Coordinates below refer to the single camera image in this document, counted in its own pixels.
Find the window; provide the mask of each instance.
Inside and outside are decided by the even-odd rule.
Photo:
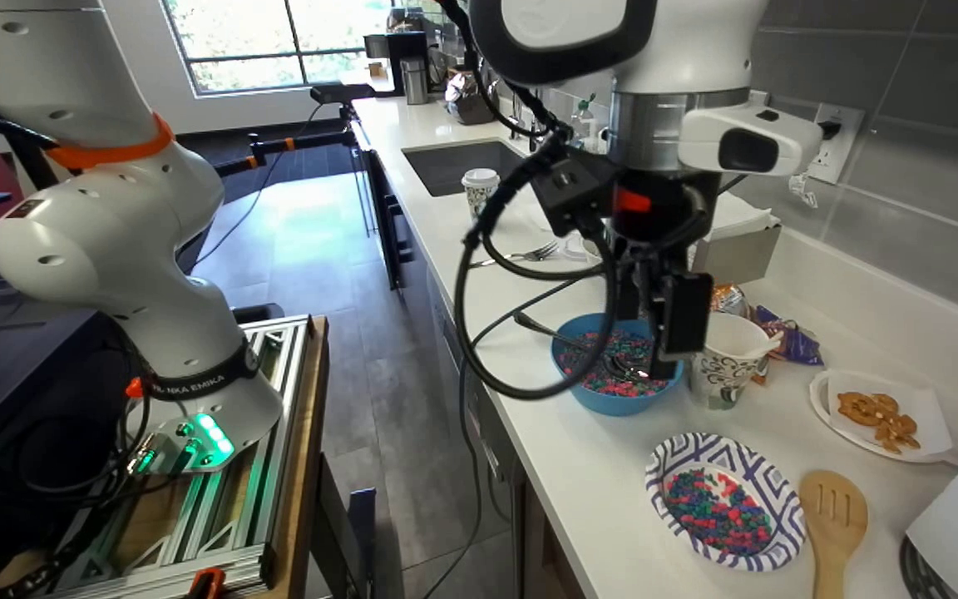
[[[368,65],[364,35],[393,0],[164,0],[199,95],[338,80]]]

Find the gray floor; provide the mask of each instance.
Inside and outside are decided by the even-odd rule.
[[[221,208],[206,245],[250,201]],[[276,302],[288,314],[327,315],[324,454],[343,494],[377,489],[377,596],[418,599],[467,541],[475,492],[467,448],[431,368],[437,354],[412,334],[377,243],[365,236],[353,175],[285,182],[265,190],[254,213],[194,274],[220,285],[233,306]],[[508,523],[491,509],[486,486],[482,496],[476,546],[434,597],[511,595]],[[319,585],[307,592],[319,594]]]

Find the white plate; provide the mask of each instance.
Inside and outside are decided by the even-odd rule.
[[[901,413],[909,414],[919,424],[916,440],[919,441],[920,450],[901,447],[901,451],[904,451],[901,455],[890,453],[880,444],[875,443],[874,428],[855,424],[848,418],[842,417],[836,409],[831,410],[829,398],[835,398],[836,402],[837,394],[847,390],[860,391],[864,394],[882,394],[882,392],[885,392],[885,394],[895,398],[901,405]],[[931,390],[911,389],[904,384],[879,379],[877,376],[871,376],[870,374],[828,370],[815,375],[815,379],[809,384],[809,391],[812,409],[815,410],[815,414],[820,420],[829,426],[833,432],[839,433],[856,446],[886,456],[889,459],[900,460],[900,462],[947,462],[948,458],[944,453],[953,448],[953,443],[951,443],[951,436],[941,413],[941,406]],[[836,422],[835,418],[843,418],[851,426],[842,428],[840,422]]]

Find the white countertop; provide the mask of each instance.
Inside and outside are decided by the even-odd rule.
[[[498,124],[458,125],[440,103],[407,106],[402,99],[383,99],[360,100],[354,106],[442,286],[442,296],[448,298],[456,280],[460,239],[471,224],[467,202],[463,194],[431,197],[402,149],[506,140],[508,131]],[[510,143],[527,151],[526,141]],[[532,250],[548,241],[549,234],[533,221],[535,202],[528,189],[506,210],[494,235],[503,253]],[[575,270],[580,265],[549,261],[542,268]],[[528,314],[555,329],[578,314],[600,311],[602,285],[599,280],[582,281]],[[494,266],[474,270],[468,276],[469,330],[478,333],[498,315],[550,287]],[[917,379],[875,346],[765,281],[745,289],[750,303],[765,304],[817,333],[828,365],[907,382]],[[516,386],[536,388],[559,378],[548,338],[511,322],[484,339],[478,353],[491,371]],[[646,412],[628,418],[589,412],[567,392],[539,402],[502,398],[494,392],[491,398],[590,598],[665,593],[680,599],[811,596],[810,545],[776,572],[734,572],[685,548],[655,515],[643,485],[649,453],[655,444],[683,432],[721,433],[740,440],[771,459],[790,481],[815,469],[847,475],[867,497],[870,527],[849,564],[845,596],[907,598],[897,565],[904,531],[957,470],[893,462],[841,439],[818,421],[809,406],[808,384],[817,372],[814,367],[772,363],[767,387],[750,384],[740,405],[725,413],[695,406],[684,382]]]

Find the wooden spatula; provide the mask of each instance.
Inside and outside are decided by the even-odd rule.
[[[805,475],[799,494],[815,552],[814,599],[843,599],[845,566],[867,533],[867,500],[829,470]]]

